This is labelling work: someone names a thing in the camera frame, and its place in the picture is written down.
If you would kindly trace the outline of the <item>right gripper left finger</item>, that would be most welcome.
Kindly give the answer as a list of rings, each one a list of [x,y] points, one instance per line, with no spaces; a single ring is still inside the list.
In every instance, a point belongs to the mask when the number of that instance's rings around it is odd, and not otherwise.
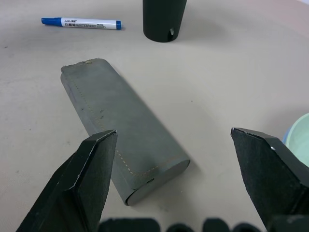
[[[116,142],[115,130],[83,140],[54,172],[16,232],[97,232]]]

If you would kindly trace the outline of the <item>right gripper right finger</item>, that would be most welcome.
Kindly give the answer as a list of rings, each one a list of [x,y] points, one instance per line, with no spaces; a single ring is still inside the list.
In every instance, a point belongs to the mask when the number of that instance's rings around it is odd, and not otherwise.
[[[263,224],[275,216],[309,216],[309,167],[274,136],[243,128],[230,133],[245,188]]]

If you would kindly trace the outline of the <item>light green plate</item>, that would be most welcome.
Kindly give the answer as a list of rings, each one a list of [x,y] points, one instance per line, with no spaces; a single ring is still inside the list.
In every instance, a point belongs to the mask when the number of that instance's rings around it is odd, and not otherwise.
[[[309,168],[309,113],[301,116],[285,133],[283,143]]]

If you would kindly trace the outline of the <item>grey glasses case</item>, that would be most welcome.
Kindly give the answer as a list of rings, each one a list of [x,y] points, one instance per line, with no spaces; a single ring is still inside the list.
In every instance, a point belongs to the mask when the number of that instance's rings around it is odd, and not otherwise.
[[[133,206],[190,164],[190,158],[127,81],[100,58],[61,68],[61,82],[89,135],[118,133],[112,182]]]

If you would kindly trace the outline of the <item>white marker with blue cap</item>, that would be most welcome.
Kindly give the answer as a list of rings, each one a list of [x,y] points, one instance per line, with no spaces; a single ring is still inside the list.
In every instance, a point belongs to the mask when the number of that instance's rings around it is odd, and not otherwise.
[[[120,20],[84,19],[84,18],[41,18],[44,25],[68,28],[121,30]]]

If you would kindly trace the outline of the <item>black plastic cup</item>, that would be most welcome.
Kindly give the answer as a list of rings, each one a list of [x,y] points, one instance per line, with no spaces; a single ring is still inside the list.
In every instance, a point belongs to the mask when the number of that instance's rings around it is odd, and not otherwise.
[[[155,42],[174,41],[181,28],[187,0],[142,0],[143,33]]]

